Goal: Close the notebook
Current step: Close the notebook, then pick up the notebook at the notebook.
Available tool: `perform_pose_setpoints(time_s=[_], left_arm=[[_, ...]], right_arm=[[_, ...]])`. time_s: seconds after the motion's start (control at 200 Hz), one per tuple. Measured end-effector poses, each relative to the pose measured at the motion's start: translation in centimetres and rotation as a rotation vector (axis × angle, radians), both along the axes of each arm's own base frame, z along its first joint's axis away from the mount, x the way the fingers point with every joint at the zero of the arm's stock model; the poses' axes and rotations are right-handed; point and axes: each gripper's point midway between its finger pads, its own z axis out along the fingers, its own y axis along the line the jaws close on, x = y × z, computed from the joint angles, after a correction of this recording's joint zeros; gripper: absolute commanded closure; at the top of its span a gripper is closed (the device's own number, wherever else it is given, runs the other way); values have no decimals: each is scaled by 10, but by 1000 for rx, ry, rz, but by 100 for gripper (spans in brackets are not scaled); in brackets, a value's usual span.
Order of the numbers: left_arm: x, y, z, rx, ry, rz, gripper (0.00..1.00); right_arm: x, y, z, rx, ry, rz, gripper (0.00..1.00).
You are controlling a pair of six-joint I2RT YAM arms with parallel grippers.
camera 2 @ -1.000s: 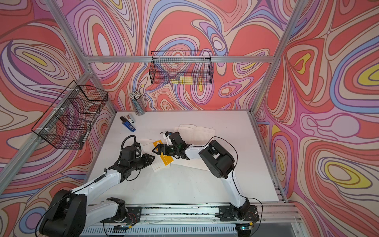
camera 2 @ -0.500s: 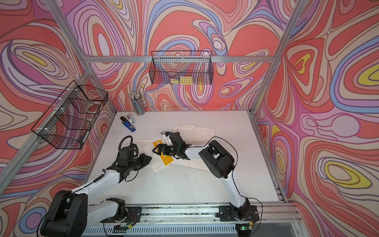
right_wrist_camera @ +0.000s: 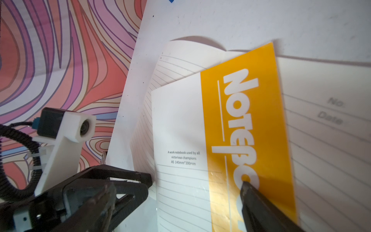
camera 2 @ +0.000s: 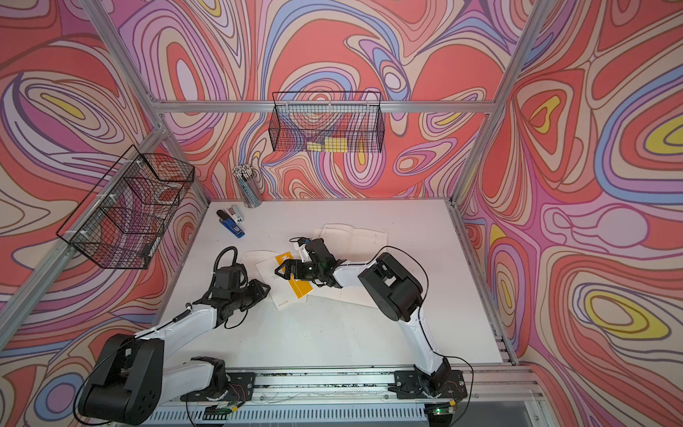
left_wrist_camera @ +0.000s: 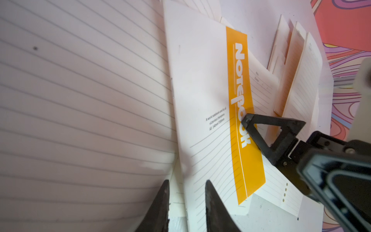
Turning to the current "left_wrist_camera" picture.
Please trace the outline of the yellow stripe notebook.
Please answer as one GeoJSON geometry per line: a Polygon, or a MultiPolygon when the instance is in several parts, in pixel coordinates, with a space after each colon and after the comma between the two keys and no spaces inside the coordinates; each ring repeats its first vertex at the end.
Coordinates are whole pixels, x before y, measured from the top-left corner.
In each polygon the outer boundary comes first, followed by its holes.
{"type": "Polygon", "coordinates": [[[256,194],[297,216],[302,195],[242,126],[246,114],[273,115],[277,79],[246,34],[175,1],[163,7],[188,230],[206,231],[208,180],[231,214],[256,194]]]}
{"type": "Polygon", "coordinates": [[[161,1],[1,1],[1,231],[133,232],[177,153],[161,1]]]}

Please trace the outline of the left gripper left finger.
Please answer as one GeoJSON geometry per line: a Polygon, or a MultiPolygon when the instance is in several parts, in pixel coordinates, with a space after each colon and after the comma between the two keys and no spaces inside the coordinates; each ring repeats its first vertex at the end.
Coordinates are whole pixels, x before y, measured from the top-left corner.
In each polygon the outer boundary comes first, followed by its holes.
{"type": "Polygon", "coordinates": [[[169,199],[169,180],[165,180],[135,232],[168,232],[170,221],[168,216],[169,199]]]}

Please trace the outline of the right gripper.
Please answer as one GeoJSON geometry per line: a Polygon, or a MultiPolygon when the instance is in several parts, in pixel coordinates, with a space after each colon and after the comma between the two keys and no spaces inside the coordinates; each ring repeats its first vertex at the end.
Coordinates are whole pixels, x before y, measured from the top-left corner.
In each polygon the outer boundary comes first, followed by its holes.
{"type": "Polygon", "coordinates": [[[306,122],[246,114],[242,126],[265,158],[303,195],[322,203],[346,232],[371,230],[371,145],[314,132],[306,122]]]}

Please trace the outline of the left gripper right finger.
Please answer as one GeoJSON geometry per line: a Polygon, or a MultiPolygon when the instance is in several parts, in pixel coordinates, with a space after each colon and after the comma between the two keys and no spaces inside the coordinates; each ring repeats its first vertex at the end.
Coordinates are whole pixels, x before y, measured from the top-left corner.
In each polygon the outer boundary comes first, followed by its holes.
{"type": "Polygon", "coordinates": [[[205,184],[206,225],[207,232],[240,232],[212,182],[205,184]]]}

